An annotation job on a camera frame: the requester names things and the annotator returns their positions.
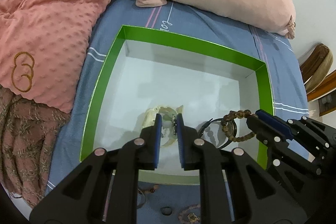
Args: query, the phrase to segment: blue bed sheet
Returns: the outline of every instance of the blue bed sheet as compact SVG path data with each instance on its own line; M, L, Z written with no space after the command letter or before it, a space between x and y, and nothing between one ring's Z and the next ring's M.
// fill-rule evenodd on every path
M92 30L71 120L60 130L53 152L47 192L79 164L91 94L104 58L122 24L180 33L259 58L268 67L275 114L284 120L300 119L309 114L299 64L287 39L180 3L169 1L162 7L139 8L135 6L135 0L112 0ZM295 141L290 148L308 158L308 152Z

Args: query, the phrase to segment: silver screw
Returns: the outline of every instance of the silver screw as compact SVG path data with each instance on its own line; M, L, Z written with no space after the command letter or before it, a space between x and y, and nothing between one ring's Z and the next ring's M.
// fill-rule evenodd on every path
M94 154L96 156L103 156L105 154L105 149L104 148L97 148L95 151L94 151Z
M235 155L237 156L242 156L244 155L244 150L241 148L236 148L235 150L233 150L233 153L235 153Z
M194 144L195 145L203 145L205 143L205 141L203 139L196 139L194 140Z
M278 159L273 160L273 165L274 166L279 166L280 165L280 161Z
M134 143L135 143L135 145L144 145L145 144L145 140L142 139L142 138L136 138L134 140Z

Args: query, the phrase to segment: box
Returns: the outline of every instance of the box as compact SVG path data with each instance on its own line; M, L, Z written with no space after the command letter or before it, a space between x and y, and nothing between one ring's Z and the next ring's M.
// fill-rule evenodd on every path
M159 105L183 105L186 126L199 128L230 110L264 109L273 114L266 64L233 49L154 29L122 26L98 76L89 105L80 160L95 148L121 148L140 134L145 111ZM236 119L237 136L250 132ZM210 130L220 130L212 124ZM231 143L243 148L261 166L266 147L256 138ZM197 184L198 171L180 166L177 142L160 149L155 171L140 170L139 180L160 184Z

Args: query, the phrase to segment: brown knitted fabric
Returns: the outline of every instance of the brown knitted fabric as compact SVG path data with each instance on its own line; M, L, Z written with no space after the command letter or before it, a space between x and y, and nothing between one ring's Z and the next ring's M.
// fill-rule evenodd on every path
M31 207L43 198L56 136L69 118L0 85L0 182Z

